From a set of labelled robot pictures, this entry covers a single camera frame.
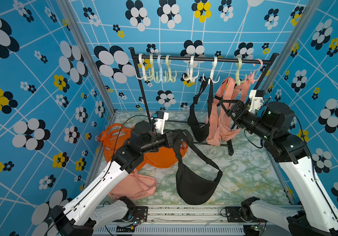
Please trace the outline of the orange bag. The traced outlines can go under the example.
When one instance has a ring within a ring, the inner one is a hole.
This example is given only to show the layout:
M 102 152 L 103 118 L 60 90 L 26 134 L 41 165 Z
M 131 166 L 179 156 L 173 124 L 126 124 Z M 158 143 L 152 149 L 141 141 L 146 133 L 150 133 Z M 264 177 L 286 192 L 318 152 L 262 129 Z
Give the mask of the orange bag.
M 125 141 L 131 137 L 131 129 L 122 124 L 113 124 L 103 131 L 99 137 L 99 142 L 104 149 L 105 162 L 102 167 L 106 168 L 111 161 L 114 152 L 123 146 Z
M 148 152 L 144 154 L 144 161 L 138 166 L 140 170 L 146 164 L 156 168 L 170 168 L 178 162 L 176 154 L 172 148 L 159 148 L 158 152 Z

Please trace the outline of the black bag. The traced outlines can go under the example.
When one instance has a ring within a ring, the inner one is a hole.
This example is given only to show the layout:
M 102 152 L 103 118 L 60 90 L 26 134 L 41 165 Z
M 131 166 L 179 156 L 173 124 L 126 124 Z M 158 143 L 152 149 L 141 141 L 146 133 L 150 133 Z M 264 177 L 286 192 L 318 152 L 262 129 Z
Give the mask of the black bag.
M 176 189 L 178 195 L 189 205 L 201 205 L 206 203 L 214 194 L 223 176 L 223 172 L 214 161 L 209 159 L 195 146 L 192 135 L 189 131 L 184 130 L 182 141 L 185 142 L 187 146 L 205 162 L 205 164 L 218 170 L 217 176 L 214 180 L 207 180 L 197 175 L 183 163 L 180 149 L 172 148 L 178 159 L 178 170 L 176 173 Z
M 194 107 L 198 104 L 199 97 L 205 91 L 205 89 L 209 86 L 209 94 L 207 98 L 207 117 L 205 124 L 200 124 L 195 115 Z M 210 128 L 210 117 L 212 112 L 212 104 L 213 104 L 213 82 L 210 78 L 206 78 L 202 81 L 199 93 L 193 98 L 193 103 L 190 106 L 190 114 L 187 119 L 187 124 L 190 126 L 195 139 L 198 142 L 204 142 L 209 135 Z

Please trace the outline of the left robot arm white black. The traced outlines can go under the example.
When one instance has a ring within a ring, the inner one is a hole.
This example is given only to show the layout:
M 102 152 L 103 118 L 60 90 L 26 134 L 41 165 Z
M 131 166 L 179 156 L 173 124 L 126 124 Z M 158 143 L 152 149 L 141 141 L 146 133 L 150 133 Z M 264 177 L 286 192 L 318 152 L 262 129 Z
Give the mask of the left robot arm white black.
M 133 204 L 127 197 L 97 208 L 112 189 L 144 160 L 144 154 L 161 147 L 172 148 L 182 143 L 183 130 L 154 132 L 148 122 L 139 122 L 131 130 L 131 137 L 112 156 L 105 169 L 76 198 L 64 206 L 55 206 L 49 216 L 52 229 L 61 236 L 91 236 L 100 227 L 125 219 Z

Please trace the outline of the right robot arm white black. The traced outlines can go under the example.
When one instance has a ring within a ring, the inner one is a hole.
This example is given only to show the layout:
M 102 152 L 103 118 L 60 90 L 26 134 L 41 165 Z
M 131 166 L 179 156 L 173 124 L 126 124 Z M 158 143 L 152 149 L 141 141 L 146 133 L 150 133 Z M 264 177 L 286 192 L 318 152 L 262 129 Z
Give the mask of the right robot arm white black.
M 285 171 L 303 207 L 289 210 L 250 197 L 242 203 L 243 216 L 264 219 L 293 236 L 338 236 L 338 209 L 315 173 L 307 143 L 288 131 L 294 111 L 274 101 L 258 117 L 241 100 L 221 100 L 220 105 L 238 127 L 262 139 L 263 147 Z

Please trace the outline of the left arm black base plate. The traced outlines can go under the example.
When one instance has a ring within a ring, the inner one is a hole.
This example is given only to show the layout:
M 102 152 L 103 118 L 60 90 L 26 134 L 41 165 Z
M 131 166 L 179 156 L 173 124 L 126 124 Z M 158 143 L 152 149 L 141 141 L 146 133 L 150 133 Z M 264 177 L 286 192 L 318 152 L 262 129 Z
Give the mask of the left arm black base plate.
M 121 219 L 124 222 L 146 222 L 148 216 L 147 206 L 135 206 L 129 208 L 126 215 Z

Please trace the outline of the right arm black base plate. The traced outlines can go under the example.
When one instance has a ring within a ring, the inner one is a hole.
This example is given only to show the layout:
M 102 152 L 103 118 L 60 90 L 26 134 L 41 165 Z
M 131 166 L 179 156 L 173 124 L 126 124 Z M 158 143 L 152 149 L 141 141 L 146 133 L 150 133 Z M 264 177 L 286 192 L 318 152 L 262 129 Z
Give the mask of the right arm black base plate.
M 225 213 L 223 215 L 226 216 L 227 222 L 229 223 L 243 223 L 244 220 L 241 215 L 241 206 L 239 207 L 234 207 L 234 206 L 229 206 L 225 207 Z

